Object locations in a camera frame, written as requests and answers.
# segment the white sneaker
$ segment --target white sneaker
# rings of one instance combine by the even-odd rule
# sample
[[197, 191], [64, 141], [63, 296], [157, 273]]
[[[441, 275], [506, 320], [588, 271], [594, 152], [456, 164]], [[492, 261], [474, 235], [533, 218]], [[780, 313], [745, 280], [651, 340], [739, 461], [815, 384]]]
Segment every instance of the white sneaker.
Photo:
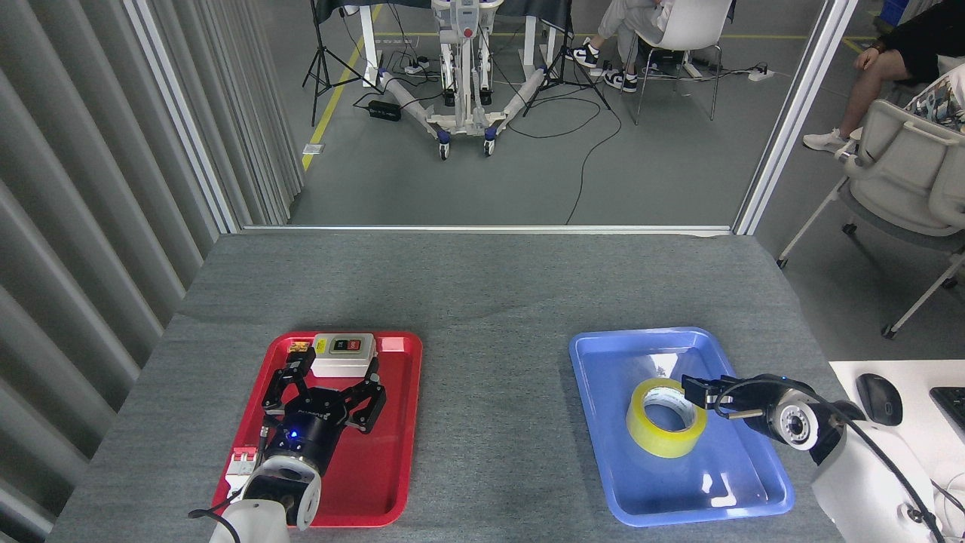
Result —
[[828, 134], [808, 134], [801, 139], [805, 147], [815, 151], [827, 151], [828, 153], [834, 153], [847, 145], [847, 140], [841, 137], [838, 129], [833, 129]]
[[637, 92], [637, 76], [623, 73], [623, 70], [607, 70], [603, 73], [603, 80], [607, 85], [625, 93]]

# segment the robotic arm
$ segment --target robotic arm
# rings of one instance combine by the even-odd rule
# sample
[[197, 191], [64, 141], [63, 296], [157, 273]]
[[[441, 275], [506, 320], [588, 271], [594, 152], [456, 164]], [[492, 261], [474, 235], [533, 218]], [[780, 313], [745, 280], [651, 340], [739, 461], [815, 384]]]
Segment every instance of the robotic arm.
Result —
[[[375, 373], [378, 358], [372, 358], [362, 381], [344, 390], [306, 386], [314, 360], [311, 347], [289, 353], [285, 367], [272, 375], [262, 399], [264, 423], [255, 470], [233, 497], [237, 500], [216, 518], [221, 524], [209, 543], [288, 543], [288, 526], [306, 529], [315, 518], [321, 478], [343, 430], [368, 434], [375, 425], [385, 405], [385, 387]], [[283, 404], [282, 395], [291, 385], [298, 394]]]
[[817, 502], [849, 543], [959, 541], [942, 534], [931, 512], [930, 479], [908, 445], [866, 421], [854, 404], [830, 403], [804, 383], [769, 374], [685, 375], [681, 384], [698, 407], [743, 419], [764, 436], [809, 451], [817, 464]]

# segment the person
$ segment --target person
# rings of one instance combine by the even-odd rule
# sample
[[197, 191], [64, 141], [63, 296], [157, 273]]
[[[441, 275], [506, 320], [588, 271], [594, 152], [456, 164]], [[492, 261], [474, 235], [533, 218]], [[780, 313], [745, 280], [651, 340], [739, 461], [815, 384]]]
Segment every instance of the person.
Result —
[[938, 55], [965, 55], [965, 0], [943, 0], [878, 38], [854, 61], [858, 79], [836, 129], [804, 136], [804, 145], [834, 153], [860, 124], [885, 81], [939, 78]]
[[611, 87], [621, 89], [627, 93], [637, 90], [637, 68], [634, 61], [637, 58], [639, 46], [637, 31], [646, 25], [656, 27], [663, 32], [667, 29], [667, 20], [675, 0], [612, 0], [610, 6], [600, 19], [596, 35], [587, 38], [583, 45], [574, 47], [566, 53], [566, 58], [575, 61], [580, 66], [596, 68], [599, 63], [600, 48], [603, 44], [617, 35], [617, 53], [623, 62], [624, 69], [608, 70], [603, 73], [603, 80]]

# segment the power strip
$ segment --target power strip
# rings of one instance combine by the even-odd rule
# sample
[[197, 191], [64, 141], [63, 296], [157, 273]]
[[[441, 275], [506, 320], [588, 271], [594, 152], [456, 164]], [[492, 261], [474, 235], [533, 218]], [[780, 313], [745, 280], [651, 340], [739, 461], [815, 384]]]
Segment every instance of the power strip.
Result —
[[747, 74], [747, 78], [750, 79], [751, 81], [763, 81], [764, 79], [768, 79], [773, 76], [774, 76], [774, 73], [771, 70], [752, 71]]

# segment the keyboard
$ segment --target keyboard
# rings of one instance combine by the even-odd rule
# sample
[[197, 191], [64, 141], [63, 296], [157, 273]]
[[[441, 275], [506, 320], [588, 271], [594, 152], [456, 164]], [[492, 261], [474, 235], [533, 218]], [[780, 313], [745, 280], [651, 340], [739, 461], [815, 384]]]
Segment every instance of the keyboard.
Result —
[[965, 432], [965, 386], [937, 386], [930, 394], [958, 429]]

